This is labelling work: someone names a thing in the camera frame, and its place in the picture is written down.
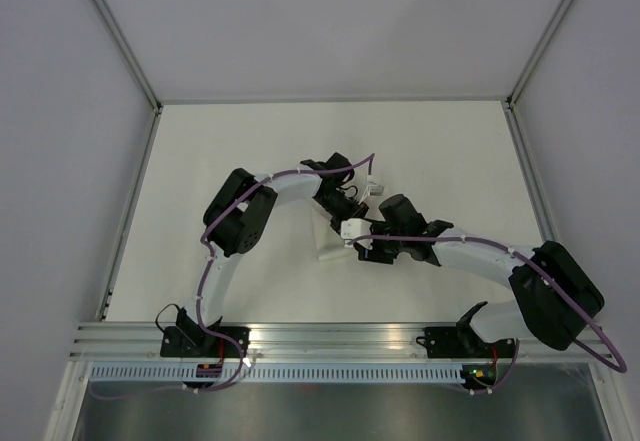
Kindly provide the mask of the white cloth napkin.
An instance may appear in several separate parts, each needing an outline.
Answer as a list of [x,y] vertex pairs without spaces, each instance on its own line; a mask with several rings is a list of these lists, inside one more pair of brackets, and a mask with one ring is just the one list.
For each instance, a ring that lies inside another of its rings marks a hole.
[[317,259],[321,262],[351,256],[355,253],[352,247],[330,226],[330,216],[316,204],[310,206],[312,233]]

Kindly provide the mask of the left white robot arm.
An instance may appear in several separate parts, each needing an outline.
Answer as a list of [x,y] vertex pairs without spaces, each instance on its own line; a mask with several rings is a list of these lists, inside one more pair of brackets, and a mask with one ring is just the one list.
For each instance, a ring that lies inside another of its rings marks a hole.
[[324,162],[305,160],[295,168],[274,174],[254,175],[237,168],[229,175],[203,215],[205,231],[200,242],[208,250],[207,261],[193,301],[177,311],[175,324],[164,328],[163,347],[175,347],[198,357],[212,354],[222,305],[241,257],[253,249],[276,207],[292,201],[311,200],[325,213],[336,234],[350,219],[363,218],[368,206],[344,193],[344,185],[363,165],[372,173],[374,156],[355,164],[339,153]]

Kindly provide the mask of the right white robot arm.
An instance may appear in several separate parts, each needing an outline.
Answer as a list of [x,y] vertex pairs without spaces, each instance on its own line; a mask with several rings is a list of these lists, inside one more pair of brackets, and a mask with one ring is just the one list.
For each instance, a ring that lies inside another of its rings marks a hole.
[[510,301],[481,301],[458,321],[459,349],[478,356],[493,342],[532,335],[566,350],[604,307],[603,295],[566,248],[505,245],[474,236],[454,224],[428,222],[402,195],[379,206],[379,220],[342,222],[341,236],[361,261],[391,264],[401,253],[437,267],[455,268],[511,291]]

